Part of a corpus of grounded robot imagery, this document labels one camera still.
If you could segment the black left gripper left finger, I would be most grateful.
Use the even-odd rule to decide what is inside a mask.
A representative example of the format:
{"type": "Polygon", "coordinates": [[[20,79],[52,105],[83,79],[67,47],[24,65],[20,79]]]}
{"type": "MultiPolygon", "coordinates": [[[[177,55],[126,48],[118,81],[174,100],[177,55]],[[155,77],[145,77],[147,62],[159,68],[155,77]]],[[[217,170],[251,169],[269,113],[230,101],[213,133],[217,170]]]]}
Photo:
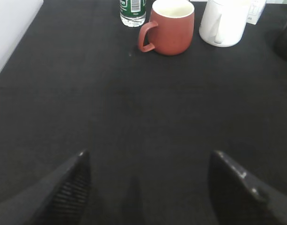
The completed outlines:
{"type": "Polygon", "coordinates": [[[0,225],[77,225],[90,193],[90,156],[83,150],[0,203],[0,225]]]}

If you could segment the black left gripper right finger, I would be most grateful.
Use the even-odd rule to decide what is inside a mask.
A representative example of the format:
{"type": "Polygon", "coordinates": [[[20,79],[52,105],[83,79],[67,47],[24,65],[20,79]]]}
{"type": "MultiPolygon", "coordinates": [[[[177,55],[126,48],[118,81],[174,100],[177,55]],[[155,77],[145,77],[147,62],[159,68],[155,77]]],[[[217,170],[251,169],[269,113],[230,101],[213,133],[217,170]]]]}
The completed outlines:
{"type": "Polygon", "coordinates": [[[208,191],[221,225],[287,225],[287,195],[222,151],[211,153],[208,191]]]}

